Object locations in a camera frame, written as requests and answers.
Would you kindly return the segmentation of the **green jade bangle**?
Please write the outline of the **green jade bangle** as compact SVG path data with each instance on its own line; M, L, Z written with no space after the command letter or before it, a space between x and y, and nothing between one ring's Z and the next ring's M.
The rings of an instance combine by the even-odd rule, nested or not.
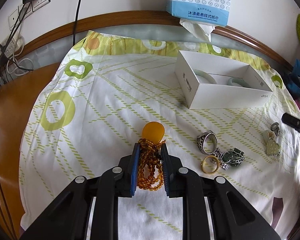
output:
M228 85L234 86L235 84L240 85L241 87L244 87L244 88L250 88L250 85L248 83L246 83L243 79L231 77L228 80Z

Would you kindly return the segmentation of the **green patterned white cloth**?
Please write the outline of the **green patterned white cloth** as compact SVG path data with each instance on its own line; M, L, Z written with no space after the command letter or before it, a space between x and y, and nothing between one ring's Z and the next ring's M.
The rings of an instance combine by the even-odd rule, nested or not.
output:
M262 107L189 109L175 74L181 50L251 65L273 91ZM19 185L30 226L66 186L103 178L141 145L132 198L119 199L120 239L181 239L182 199L164 190L161 146L189 171L224 177L287 239L300 213L300 133L284 125L300 110L281 76L263 59L204 43L137 40L87 33L65 55L36 97L20 146ZM266 155L271 130L280 155ZM216 148L238 148L245 160L221 168Z

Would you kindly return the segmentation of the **green stone silver pendant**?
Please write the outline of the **green stone silver pendant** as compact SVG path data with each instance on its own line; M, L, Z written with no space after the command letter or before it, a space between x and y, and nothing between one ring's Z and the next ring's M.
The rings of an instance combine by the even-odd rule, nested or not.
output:
M216 148L213 154L220 163L222 169L227 170L229 166L238 167L245 160L245 153L238 148L222 152L219 148Z

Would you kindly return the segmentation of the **blue hanging tissue pack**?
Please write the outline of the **blue hanging tissue pack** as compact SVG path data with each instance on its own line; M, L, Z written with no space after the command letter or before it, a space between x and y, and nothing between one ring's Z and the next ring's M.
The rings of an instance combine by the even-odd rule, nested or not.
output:
M228 23L231 0L167 0L166 11L196 38L210 42L216 27Z

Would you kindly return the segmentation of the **white power strip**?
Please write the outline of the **white power strip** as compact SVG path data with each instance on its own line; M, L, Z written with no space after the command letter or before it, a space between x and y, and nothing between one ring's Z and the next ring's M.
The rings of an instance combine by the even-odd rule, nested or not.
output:
M0 55L2 54L2 50L5 46L5 43L7 42L7 39L8 38L5 38L0 43ZM5 56L11 57L12 55L14 56L20 55L23 52L24 46L25 46L25 40L23 36L20 36L17 40L15 38L12 38L5 50Z

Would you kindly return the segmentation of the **wooden headboard rail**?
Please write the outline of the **wooden headboard rail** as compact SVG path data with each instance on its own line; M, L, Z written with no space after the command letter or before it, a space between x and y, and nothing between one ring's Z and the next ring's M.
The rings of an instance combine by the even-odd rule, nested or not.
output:
M55 42L61 38L72 36L75 25L77 26L77 32L81 33L98 28L137 24L180 26L179 19L171 16L168 12L165 11L131 10L95 15L78 20L76 22L65 24L39 36L38 38L34 39L24 46L23 52L21 53L20 57L23 57L51 42ZM239 31L230 26L226 26L216 27L212 33L229 38L233 41L253 48L258 52L261 52L262 54L276 61L285 70L291 71L293 69L293 65L278 53L276 53L274 50L270 49L259 40L249 36L242 31Z

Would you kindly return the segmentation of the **pale jade gold pendant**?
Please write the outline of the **pale jade gold pendant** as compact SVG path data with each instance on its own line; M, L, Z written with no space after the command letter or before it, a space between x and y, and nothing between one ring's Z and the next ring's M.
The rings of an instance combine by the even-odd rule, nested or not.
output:
M271 130L263 132L263 139L266 144L266 155L277 157L280 155L280 145L276 142L276 135Z

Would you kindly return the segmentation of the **white vivo cardboard box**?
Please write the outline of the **white vivo cardboard box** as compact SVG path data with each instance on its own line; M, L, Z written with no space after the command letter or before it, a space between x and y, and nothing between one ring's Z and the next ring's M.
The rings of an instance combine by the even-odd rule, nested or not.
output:
M194 69L210 74L217 84L197 76ZM262 107L273 94L265 78L251 65L226 57L181 50L175 74L189 109ZM250 88L229 86L231 77L243 79Z

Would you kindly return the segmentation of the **white wall socket panel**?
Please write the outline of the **white wall socket panel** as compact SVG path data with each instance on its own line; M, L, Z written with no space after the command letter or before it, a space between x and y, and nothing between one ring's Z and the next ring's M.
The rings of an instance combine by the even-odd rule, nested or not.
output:
M39 10L40 8L42 8L43 6L47 5L50 2L51 2L51 0L33 0L30 5L20 4L17 7L17 9L15 9L15 11L12 12L10 14L10 16L8 17L8 25L9 25L10 30L12 30L13 26L17 22L18 17L21 20L23 15L25 15L24 19L26 19L31 14L33 14L34 12L36 12L37 10Z

